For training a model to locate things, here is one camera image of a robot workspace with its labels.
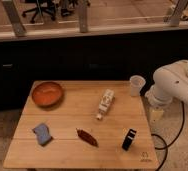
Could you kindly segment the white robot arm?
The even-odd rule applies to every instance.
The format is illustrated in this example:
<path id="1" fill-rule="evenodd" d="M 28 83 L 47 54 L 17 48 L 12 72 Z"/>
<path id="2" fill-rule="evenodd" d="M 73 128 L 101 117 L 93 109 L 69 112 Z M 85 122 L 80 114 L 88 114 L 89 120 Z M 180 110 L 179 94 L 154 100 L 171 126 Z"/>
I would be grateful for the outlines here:
<path id="1" fill-rule="evenodd" d="M 188 60 L 164 65 L 153 73 L 154 84 L 145 93 L 149 102 L 149 122 L 158 121 L 174 98 L 188 105 Z"/>

